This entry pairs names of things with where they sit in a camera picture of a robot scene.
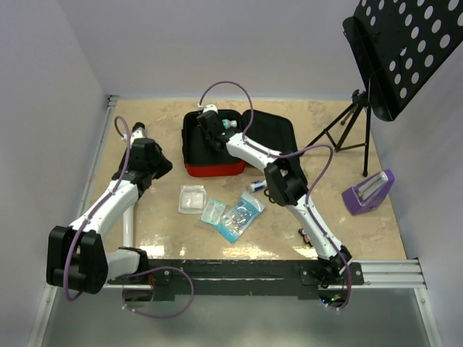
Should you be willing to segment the white medicine bottle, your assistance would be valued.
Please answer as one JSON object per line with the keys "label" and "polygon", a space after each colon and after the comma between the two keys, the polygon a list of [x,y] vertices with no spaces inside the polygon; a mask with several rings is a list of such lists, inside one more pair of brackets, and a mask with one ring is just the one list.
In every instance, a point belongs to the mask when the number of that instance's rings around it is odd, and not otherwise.
{"label": "white medicine bottle", "polygon": [[222,119],[221,122],[222,122],[225,129],[232,128],[232,127],[233,128],[238,127],[238,123],[235,120]]}

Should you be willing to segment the red medicine kit case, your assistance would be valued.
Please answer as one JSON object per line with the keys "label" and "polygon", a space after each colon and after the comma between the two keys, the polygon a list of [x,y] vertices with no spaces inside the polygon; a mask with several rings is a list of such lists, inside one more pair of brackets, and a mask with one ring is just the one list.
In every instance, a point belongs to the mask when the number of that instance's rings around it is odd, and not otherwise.
{"label": "red medicine kit case", "polygon": [[[236,176],[246,163],[226,152],[213,149],[197,122],[199,111],[187,113],[183,119],[182,154],[187,172],[193,177]],[[297,150],[294,127],[282,116],[255,110],[247,136],[257,143],[282,153]]]}

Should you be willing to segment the white bandage roll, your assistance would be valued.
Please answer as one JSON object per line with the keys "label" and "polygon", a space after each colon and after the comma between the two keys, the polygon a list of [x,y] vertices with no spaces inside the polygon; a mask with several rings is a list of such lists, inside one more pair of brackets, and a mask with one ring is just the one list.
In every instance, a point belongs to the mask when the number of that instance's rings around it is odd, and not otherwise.
{"label": "white bandage roll", "polygon": [[267,188],[266,180],[253,181],[247,186],[249,192],[259,192]]}

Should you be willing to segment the blue mask package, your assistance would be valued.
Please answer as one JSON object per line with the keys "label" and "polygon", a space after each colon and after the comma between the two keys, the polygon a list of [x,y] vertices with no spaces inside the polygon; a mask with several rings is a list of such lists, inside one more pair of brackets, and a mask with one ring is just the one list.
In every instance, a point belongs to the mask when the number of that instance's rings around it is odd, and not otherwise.
{"label": "blue mask package", "polygon": [[234,207],[221,216],[217,231],[234,243],[265,210],[265,205],[248,192],[243,192]]}

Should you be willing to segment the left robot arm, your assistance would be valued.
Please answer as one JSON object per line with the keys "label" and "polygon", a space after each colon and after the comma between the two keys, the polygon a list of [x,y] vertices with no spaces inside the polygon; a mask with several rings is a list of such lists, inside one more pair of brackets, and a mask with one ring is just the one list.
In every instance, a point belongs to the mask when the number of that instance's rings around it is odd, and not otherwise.
{"label": "left robot arm", "polygon": [[147,253],[134,247],[132,228],[123,228],[123,246],[107,252],[103,240],[119,219],[127,220],[154,180],[173,168],[161,146],[136,123],[124,135],[129,148],[104,193],[68,226],[55,226],[48,236],[46,282],[65,294],[96,294],[108,281],[126,276],[143,283],[150,275]]}

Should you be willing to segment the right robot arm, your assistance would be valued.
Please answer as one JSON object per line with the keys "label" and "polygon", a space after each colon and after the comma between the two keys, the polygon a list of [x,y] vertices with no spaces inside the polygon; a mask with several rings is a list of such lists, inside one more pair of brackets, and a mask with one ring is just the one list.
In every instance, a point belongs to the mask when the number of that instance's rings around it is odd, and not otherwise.
{"label": "right robot arm", "polygon": [[234,127],[226,128],[214,105],[203,106],[197,121],[215,150],[225,151],[264,173],[269,200],[287,208],[300,223],[315,248],[324,279],[337,284],[351,276],[352,255],[331,232],[310,196],[313,187],[308,185],[299,162],[304,151],[284,155]]}

